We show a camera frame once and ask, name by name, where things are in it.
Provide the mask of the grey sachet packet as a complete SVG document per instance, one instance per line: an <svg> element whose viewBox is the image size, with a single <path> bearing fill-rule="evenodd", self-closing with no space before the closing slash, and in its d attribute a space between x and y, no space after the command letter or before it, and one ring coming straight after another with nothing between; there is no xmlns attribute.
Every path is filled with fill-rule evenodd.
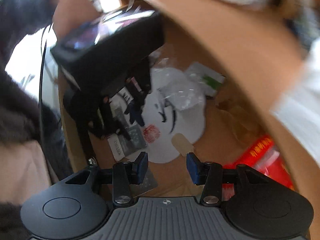
<svg viewBox="0 0 320 240"><path fill-rule="evenodd" d="M154 178L153 173L148 168L145 174L144 180L141 184L130 185L131 194L135 198L153 190L157 186L158 186L157 180Z"/></svg>

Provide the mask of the red packaging box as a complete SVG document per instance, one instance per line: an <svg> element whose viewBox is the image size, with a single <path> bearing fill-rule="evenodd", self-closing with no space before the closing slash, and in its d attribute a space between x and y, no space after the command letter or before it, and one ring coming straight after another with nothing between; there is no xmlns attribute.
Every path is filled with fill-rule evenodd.
<svg viewBox="0 0 320 240"><path fill-rule="evenodd" d="M290 173L280 152L272 138L267 134L257 139L236 161L223 167L234 169L238 164L246 164L285 187L294 189Z"/></svg>

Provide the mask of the clear plastic wrapper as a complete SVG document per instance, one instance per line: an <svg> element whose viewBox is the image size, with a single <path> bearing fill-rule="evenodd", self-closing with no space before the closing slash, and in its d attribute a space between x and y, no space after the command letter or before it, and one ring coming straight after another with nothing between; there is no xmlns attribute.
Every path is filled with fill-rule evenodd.
<svg viewBox="0 0 320 240"><path fill-rule="evenodd" d="M178 111L206 104L201 88L176 68L152 68L151 77L153 88L159 93L160 98Z"/></svg>

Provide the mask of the white calligraphy paper fan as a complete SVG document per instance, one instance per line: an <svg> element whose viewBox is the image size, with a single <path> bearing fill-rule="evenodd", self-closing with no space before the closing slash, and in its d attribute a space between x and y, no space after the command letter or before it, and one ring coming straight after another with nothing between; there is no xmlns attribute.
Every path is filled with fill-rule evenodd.
<svg viewBox="0 0 320 240"><path fill-rule="evenodd" d="M173 136L182 134L190 143L195 143L203 135L206 104L178 111L160 98L152 83L151 87L152 91L146 97L142 111L145 122L142 135L147 143L144 151L148 153L148 159L152 163L169 163L180 155L171 142Z"/></svg>

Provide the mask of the white green sachet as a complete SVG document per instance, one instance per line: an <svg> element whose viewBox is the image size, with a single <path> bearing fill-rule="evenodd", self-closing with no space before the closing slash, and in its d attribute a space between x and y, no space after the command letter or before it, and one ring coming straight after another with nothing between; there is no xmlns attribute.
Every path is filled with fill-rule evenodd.
<svg viewBox="0 0 320 240"><path fill-rule="evenodd" d="M205 96L214 98L225 83L226 77L199 62L193 62L185 71L187 78L202 89Z"/></svg>

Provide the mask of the white plastic bag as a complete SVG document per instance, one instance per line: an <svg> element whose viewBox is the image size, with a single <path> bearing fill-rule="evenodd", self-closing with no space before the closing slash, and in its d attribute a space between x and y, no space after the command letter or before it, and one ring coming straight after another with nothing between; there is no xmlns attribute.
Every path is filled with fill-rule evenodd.
<svg viewBox="0 0 320 240"><path fill-rule="evenodd" d="M319 164L319 39L311 45L301 80L281 96L272 114Z"/></svg>

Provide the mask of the wooden shelf cabinet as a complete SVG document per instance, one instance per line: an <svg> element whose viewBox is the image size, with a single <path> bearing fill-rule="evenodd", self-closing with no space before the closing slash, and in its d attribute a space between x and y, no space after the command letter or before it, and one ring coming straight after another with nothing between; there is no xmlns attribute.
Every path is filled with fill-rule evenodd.
<svg viewBox="0 0 320 240"><path fill-rule="evenodd" d="M241 88L282 150L297 189L319 200L319 166L271 115L270 109L302 72L295 37L281 20L218 0L145 0L200 42Z"/></svg>

